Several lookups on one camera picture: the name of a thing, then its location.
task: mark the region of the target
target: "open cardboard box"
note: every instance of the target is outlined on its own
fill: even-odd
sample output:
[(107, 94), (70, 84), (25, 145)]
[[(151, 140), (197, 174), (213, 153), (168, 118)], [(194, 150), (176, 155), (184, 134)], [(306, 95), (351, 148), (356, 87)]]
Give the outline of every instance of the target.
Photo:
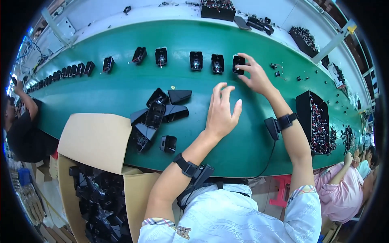
[(123, 175), (124, 197), (133, 242), (146, 212), (151, 188), (158, 173), (143, 174), (139, 169), (123, 166), (131, 120), (113, 114), (72, 114), (58, 145), (58, 181), (63, 207), (77, 243), (88, 243), (86, 221), (81, 217), (79, 198), (75, 195), (69, 167), (80, 163)]

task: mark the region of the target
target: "red stool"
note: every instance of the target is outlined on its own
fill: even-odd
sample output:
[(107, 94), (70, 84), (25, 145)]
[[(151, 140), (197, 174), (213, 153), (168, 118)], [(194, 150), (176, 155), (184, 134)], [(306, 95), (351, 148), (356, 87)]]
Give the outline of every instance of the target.
[(270, 199), (269, 204), (286, 208), (287, 201), (285, 201), (284, 199), (286, 185), (291, 184), (292, 175), (277, 175), (274, 176), (273, 178), (280, 182), (280, 189), (278, 190), (277, 200)]

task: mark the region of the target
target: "hand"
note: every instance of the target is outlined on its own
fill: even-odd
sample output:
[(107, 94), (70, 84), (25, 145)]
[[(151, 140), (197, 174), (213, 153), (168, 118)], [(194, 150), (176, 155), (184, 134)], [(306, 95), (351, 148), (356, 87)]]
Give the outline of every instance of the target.
[(346, 156), (344, 156), (344, 166), (350, 167), (351, 163), (352, 163), (352, 156), (351, 153), (348, 152)]
[(227, 87), (227, 83), (218, 83), (211, 95), (204, 132), (218, 141), (234, 129), (242, 112), (242, 100), (239, 99), (235, 104), (234, 113), (231, 115), (230, 93), (234, 89), (234, 86)]
[(245, 53), (238, 53), (239, 56), (247, 59), (249, 62), (246, 65), (237, 65), (235, 68), (242, 69), (250, 73), (251, 78), (244, 75), (238, 77), (246, 83), (246, 85), (255, 92), (266, 96), (272, 89), (273, 84), (270, 82), (263, 68), (252, 58)]

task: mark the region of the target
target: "black cable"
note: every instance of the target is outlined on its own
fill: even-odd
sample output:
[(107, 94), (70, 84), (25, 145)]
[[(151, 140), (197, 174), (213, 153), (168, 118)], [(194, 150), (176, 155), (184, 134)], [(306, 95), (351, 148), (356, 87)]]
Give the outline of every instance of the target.
[(274, 140), (274, 144), (273, 144), (273, 148), (272, 148), (272, 152), (270, 153), (270, 157), (269, 157), (269, 160), (268, 160), (268, 163), (267, 163), (267, 165), (266, 165), (266, 167), (265, 167), (265, 169), (263, 169), (263, 171), (259, 174), (259, 175), (257, 175), (256, 177), (249, 177), (249, 179), (255, 179), (255, 178), (258, 178), (258, 177), (260, 177), (261, 176), (261, 174), (263, 174), (264, 172), (265, 172), (265, 170), (267, 169), (267, 167), (269, 166), (269, 162), (270, 162), (270, 159), (272, 158), (272, 155), (273, 155), (273, 152), (274, 152), (274, 148), (275, 148), (275, 140)]

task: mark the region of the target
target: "black bin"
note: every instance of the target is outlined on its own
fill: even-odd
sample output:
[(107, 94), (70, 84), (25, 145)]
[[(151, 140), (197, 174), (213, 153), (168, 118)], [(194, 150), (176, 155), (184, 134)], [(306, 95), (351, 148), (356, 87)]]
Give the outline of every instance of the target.
[[(320, 118), (323, 121), (323, 123), (326, 123), (321, 128), (322, 133), (320, 135), (312, 134), (313, 124), (317, 124), (313, 121), (313, 109), (311, 106), (311, 101), (313, 104), (317, 105), (317, 109), (320, 112)], [(308, 139), (308, 142), (310, 144), (311, 153), (312, 155), (323, 155), (323, 154), (329, 154), (329, 117), (328, 117), (328, 106), (327, 103), (323, 101), (322, 98), (320, 98), (318, 95), (311, 91), (307, 91), (302, 93), (301, 95), (296, 97), (296, 111), (298, 115), (298, 120), (303, 127), (305, 136)], [(317, 149), (313, 145), (312, 142), (314, 140), (315, 136), (322, 136), (324, 139), (324, 144), (321, 146), (316, 146)]]

